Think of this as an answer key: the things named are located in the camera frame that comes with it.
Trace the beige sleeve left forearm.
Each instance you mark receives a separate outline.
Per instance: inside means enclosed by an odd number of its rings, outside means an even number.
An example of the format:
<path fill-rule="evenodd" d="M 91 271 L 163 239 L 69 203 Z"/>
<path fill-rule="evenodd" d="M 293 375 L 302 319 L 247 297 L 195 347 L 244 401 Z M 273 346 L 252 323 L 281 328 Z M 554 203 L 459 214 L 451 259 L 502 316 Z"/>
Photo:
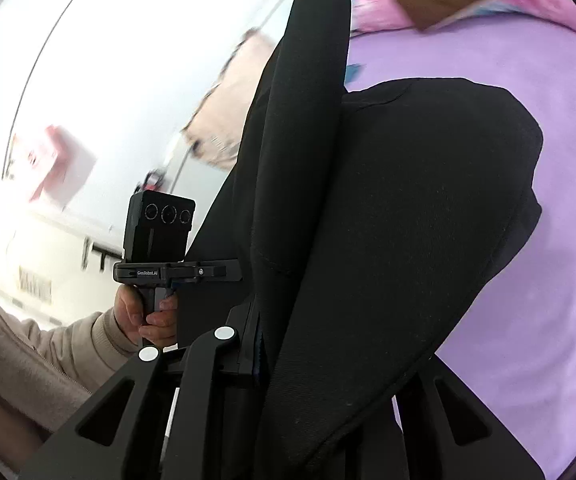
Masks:
<path fill-rule="evenodd" d="M 0 468 L 19 472 L 137 352 L 111 310 L 41 330 L 0 307 Z"/>

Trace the person's left hand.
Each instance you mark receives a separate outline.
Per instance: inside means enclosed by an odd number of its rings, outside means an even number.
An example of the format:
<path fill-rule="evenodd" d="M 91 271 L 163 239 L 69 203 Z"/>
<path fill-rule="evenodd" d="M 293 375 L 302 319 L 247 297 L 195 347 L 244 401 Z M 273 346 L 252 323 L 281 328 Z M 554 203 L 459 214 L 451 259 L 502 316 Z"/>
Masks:
<path fill-rule="evenodd" d="M 160 301 L 157 310 L 146 314 L 136 290 L 121 285 L 113 313 L 120 330 L 133 344 L 146 340 L 163 349 L 177 343 L 177 307 L 177 296 L 171 295 Z"/>

